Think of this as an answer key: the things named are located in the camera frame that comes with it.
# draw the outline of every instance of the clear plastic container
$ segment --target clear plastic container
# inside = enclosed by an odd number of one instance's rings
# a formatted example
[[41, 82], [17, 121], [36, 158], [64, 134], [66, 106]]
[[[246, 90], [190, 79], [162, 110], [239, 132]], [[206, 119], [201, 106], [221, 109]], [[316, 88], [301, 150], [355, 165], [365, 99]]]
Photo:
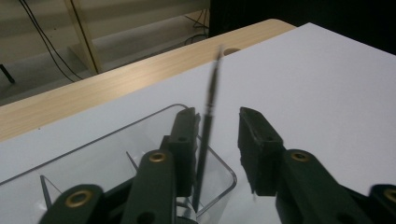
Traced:
[[[38, 223], [47, 206], [67, 189], [95, 184], [108, 191], [135, 176], [142, 156], [160, 147], [163, 136], [172, 130], [177, 112], [185, 108], [170, 105], [11, 178], [0, 185], [0, 223]], [[233, 171], [209, 148], [197, 213], [199, 223], [219, 222], [235, 185]]]

